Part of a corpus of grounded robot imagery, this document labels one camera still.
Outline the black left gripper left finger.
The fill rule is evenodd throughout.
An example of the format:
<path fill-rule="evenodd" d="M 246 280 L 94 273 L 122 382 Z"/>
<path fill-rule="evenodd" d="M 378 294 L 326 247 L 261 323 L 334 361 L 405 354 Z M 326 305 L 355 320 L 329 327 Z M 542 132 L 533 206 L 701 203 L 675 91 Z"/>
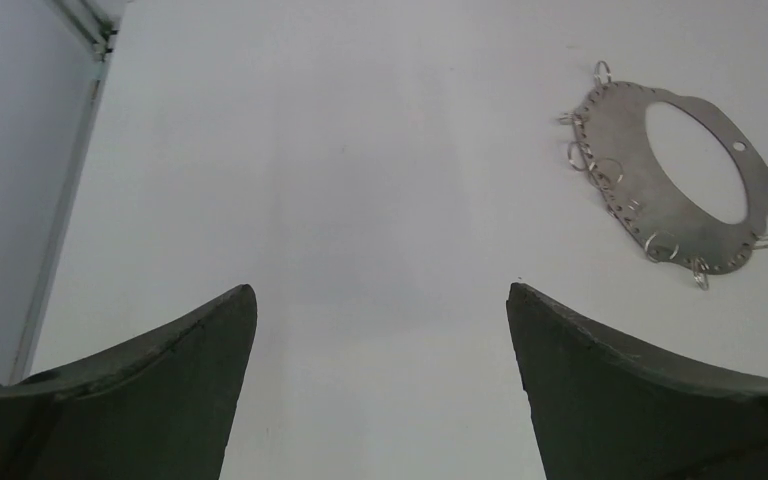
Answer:
<path fill-rule="evenodd" d="M 0 385 L 0 479 L 216 479 L 255 338 L 239 285 L 78 361 Z"/>

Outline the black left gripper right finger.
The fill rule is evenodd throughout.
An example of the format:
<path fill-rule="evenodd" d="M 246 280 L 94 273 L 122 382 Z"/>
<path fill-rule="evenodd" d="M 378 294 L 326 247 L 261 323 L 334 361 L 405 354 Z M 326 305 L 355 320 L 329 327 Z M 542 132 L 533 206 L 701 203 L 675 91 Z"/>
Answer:
<path fill-rule="evenodd" d="M 549 479 L 768 479 L 768 378 L 693 360 L 529 285 L 506 303 Z"/>

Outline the metal oval keyring plate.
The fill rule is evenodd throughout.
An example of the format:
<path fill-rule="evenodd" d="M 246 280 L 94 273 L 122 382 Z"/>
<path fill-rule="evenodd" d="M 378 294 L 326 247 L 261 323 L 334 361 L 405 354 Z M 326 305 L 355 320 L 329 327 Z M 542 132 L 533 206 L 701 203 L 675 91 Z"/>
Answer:
<path fill-rule="evenodd" d="M 574 138 L 567 145 L 571 167 L 599 192 L 606 210 L 653 263 L 689 270 L 706 291 L 710 277 L 744 267 L 768 249 L 768 166 L 748 137 L 715 104 L 694 96 L 618 81 L 598 61 L 594 86 L 582 103 L 558 119 Z M 647 111 L 670 105 L 707 130 L 740 175 L 746 215 L 727 223 L 692 201 L 668 176 L 647 130 Z"/>

